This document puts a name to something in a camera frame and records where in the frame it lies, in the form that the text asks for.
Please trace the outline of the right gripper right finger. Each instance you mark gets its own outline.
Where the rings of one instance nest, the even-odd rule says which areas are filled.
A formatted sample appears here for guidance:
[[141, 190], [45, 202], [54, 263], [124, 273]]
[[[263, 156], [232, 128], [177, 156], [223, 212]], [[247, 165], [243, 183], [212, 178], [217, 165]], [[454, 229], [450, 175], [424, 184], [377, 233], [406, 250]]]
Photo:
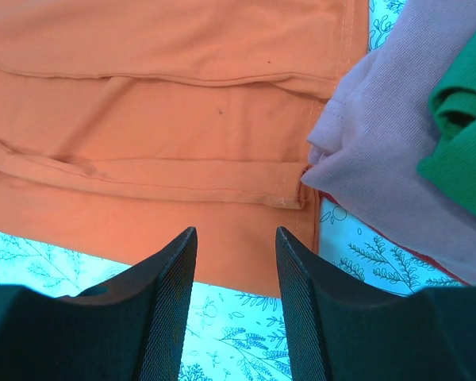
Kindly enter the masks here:
[[399, 297], [276, 233], [278, 280], [295, 380], [476, 380], [476, 287]]

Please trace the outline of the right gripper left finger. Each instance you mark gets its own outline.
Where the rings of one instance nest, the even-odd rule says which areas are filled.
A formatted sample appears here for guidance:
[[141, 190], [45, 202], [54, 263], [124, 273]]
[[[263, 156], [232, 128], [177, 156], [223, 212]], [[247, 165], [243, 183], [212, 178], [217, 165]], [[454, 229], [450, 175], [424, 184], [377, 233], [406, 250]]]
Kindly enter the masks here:
[[175, 380], [198, 250], [189, 227], [75, 297], [0, 285], [0, 380]]

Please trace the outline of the orange t shirt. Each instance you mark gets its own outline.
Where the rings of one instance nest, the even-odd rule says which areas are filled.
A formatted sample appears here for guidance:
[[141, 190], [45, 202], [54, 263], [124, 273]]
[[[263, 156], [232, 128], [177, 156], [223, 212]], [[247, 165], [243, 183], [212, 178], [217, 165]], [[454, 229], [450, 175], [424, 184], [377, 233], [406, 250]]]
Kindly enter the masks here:
[[134, 264], [186, 227], [198, 282], [276, 297], [318, 246], [307, 136], [365, 1], [0, 1], [0, 232]]

